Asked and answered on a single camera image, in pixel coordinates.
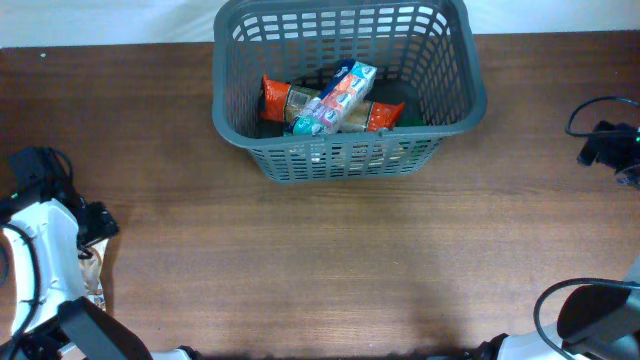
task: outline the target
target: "orange snack package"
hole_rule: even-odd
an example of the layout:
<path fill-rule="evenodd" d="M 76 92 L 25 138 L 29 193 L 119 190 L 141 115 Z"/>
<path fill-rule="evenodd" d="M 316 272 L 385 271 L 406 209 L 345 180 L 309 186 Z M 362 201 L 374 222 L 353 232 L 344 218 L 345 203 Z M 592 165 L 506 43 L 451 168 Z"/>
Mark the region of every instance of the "orange snack package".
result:
<path fill-rule="evenodd" d="M 320 91 L 284 84 L 262 77 L 264 104 L 260 116 L 264 120 L 291 123 L 304 106 Z M 363 101 L 353 110 L 340 131 L 343 133 L 391 129 L 400 118 L 405 104 L 387 105 Z"/>

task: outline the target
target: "white wall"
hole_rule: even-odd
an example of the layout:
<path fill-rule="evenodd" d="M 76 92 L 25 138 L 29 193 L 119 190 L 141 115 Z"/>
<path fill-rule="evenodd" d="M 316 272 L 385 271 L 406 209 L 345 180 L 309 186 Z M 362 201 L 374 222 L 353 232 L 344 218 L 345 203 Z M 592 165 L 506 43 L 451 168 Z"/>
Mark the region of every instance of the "white wall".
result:
<path fill-rule="evenodd" d="M 0 47 L 213 41 L 225 0 L 2 0 Z M 640 0 L 466 0 L 474 33 L 640 29 Z"/>

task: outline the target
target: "gray plastic basket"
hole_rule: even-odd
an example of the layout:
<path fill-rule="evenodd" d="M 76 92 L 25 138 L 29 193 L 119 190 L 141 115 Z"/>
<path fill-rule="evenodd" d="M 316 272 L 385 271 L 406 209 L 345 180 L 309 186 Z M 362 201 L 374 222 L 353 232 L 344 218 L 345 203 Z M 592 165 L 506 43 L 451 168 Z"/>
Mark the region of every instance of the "gray plastic basket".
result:
<path fill-rule="evenodd" d="M 461 0 L 231 0 L 214 31 L 213 122 L 278 182 L 412 173 L 486 111 Z M 265 138 L 262 76 L 322 89 L 344 58 L 378 68 L 369 99 L 405 101 L 403 117 L 424 125 Z"/>

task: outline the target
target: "wood grain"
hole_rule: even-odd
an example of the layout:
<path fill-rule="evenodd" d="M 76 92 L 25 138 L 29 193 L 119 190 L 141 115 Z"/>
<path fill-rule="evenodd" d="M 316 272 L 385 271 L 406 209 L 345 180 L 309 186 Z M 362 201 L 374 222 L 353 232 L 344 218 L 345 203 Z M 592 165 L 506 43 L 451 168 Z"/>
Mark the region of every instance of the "wood grain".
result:
<path fill-rule="evenodd" d="M 578 166 L 563 127 L 591 97 L 640 98 L 640 33 L 476 40 L 476 130 L 414 175 L 293 186 L 213 127 L 213 44 L 2 49 L 0 189 L 25 146 L 71 157 L 78 191 L 122 228 L 109 311 L 154 350 L 381 355 L 529 332 L 547 286 L 621 278 L 638 255 L 640 193 Z M 5 339 L 14 292 L 0 289 Z"/>

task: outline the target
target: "wooden table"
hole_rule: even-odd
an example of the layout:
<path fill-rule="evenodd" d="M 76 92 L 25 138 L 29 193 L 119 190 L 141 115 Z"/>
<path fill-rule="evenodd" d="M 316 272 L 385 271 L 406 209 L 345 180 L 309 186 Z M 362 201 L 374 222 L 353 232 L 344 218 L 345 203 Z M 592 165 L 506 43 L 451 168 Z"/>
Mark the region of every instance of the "wooden table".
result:
<path fill-rule="evenodd" d="M 212 44 L 2 49 L 0 189 L 25 146 L 71 157 L 78 191 L 122 228 L 109 311 L 150 349 L 382 355 L 526 333 L 547 286 L 621 278 L 639 254 L 640 193 L 576 164 L 583 142 L 563 128 L 591 97 L 640 98 L 640 33 L 476 40 L 489 109 L 475 131 L 408 177 L 293 186 L 213 127 Z M 638 125 L 634 111 L 578 121 Z"/>

